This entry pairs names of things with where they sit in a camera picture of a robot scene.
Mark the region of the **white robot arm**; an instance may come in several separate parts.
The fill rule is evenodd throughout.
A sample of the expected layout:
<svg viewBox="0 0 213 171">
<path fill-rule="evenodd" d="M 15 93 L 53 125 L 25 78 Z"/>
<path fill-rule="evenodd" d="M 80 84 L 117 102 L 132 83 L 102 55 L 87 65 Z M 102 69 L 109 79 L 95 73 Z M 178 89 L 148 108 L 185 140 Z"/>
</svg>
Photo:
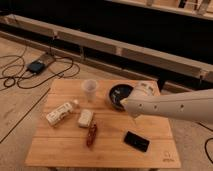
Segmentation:
<svg viewBox="0 0 213 171">
<path fill-rule="evenodd" d="M 133 118 L 144 114 L 213 124 L 213 89 L 155 96 L 154 87 L 140 81 L 121 104 Z"/>
</svg>

